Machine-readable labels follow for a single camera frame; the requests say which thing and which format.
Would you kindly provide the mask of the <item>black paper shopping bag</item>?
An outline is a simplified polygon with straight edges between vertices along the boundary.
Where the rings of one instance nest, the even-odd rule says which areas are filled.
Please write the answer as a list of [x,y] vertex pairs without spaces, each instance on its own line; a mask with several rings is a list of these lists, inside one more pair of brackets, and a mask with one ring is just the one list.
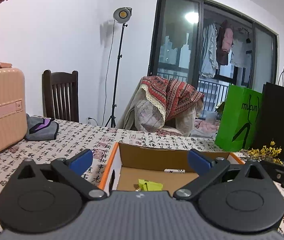
[[272,141],[281,149],[277,157],[284,161],[284,86],[267,82],[263,85],[262,107],[251,147],[261,149]]

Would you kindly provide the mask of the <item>orange cardboard box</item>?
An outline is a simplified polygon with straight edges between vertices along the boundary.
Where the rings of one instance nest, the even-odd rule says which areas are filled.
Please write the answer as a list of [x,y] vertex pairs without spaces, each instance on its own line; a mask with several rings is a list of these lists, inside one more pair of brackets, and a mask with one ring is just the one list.
[[188,150],[149,148],[116,142],[98,188],[107,194],[112,190],[135,191],[138,179],[144,179],[161,183],[163,191],[173,194],[199,176],[189,167],[187,154]]

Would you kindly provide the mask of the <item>pink suitcase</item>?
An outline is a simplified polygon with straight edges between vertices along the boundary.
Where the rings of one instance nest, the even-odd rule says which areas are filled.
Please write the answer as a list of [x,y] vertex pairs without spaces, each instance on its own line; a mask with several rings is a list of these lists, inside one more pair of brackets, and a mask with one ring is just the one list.
[[27,127],[24,74],[0,62],[0,152],[21,141]]

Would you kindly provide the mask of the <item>lime green snack packet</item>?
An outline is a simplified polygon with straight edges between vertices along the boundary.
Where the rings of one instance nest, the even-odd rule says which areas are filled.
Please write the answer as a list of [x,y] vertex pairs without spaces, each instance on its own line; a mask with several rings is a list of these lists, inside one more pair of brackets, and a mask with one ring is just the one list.
[[156,183],[154,181],[138,179],[137,191],[161,191],[163,185],[161,183]]

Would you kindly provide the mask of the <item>yellow dried flowers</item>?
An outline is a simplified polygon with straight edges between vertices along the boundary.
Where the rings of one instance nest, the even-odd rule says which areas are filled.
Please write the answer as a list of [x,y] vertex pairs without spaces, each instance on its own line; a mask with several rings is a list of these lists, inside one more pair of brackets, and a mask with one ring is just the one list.
[[264,145],[261,149],[241,150],[241,153],[250,159],[256,159],[257,161],[266,160],[283,165],[283,161],[278,157],[281,152],[282,148],[277,147],[274,141],[271,141],[269,146]]

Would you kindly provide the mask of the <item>dark wooden chair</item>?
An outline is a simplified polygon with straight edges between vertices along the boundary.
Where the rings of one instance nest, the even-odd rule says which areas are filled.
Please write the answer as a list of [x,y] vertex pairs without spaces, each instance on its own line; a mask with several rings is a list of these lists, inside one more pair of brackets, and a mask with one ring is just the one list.
[[79,72],[42,74],[43,115],[48,118],[79,122]]

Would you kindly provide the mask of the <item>green paper shopping bag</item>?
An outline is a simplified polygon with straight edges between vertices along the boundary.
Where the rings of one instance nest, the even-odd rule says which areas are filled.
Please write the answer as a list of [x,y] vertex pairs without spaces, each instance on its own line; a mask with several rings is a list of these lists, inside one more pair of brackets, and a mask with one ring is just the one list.
[[227,152],[247,150],[255,137],[262,93],[229,85],[215,144]]

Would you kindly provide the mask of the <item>grey purple folded cloth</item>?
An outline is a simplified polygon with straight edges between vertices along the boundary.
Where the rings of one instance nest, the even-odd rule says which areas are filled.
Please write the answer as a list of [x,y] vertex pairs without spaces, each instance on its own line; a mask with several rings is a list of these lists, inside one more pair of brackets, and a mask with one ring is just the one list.
[[40,118],[26,115],[28,130],[24,137],[27,141],[55,140],[59,130],[59,124],[55,119]]

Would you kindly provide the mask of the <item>red patterned draped blanket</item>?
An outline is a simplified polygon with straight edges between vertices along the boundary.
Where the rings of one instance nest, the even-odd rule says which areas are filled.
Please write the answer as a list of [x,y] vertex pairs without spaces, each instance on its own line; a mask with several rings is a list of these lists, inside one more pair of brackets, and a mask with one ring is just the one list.
[[144,76],[116,128],[188,136],[204,107],[204,93],[177,79]]

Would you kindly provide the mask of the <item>hanging laundry clothes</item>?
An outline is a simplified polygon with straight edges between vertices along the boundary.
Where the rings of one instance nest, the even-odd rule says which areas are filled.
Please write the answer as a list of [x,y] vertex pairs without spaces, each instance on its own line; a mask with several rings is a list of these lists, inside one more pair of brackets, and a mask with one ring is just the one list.
[[253,38],[245,27],[234,27],[228,20],[221,24],[204,20],[201,49],[201,77],[213,78],[221,66],[243,68],[250,73]]

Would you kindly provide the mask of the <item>black studio light stand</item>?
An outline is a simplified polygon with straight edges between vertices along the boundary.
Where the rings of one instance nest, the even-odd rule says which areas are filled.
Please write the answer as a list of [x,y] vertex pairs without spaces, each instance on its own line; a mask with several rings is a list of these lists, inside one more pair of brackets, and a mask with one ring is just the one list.
[[113,19],[115,23],[121,24],[121,35],[119,41],[119,49],[117,55],[117,66],[115,71],[115,79],[114,79],[114,88],[113,88],[113,98],[112,98],[112,111],[109,119],[107,120],[105,126],[110,125],[111,128],[115,128],[116,126],[116,117],[115,117],[115,109],[117,107],[116,104],[116,96],[117,96],[117,86],[118,86],[118,77],[119,77],[119,66],[120,60],[122,59],[122,42],[124,38],[125,28],[128,26],[128,21],[132,17],[132,7],[120,7],[116,9],[113,13]]

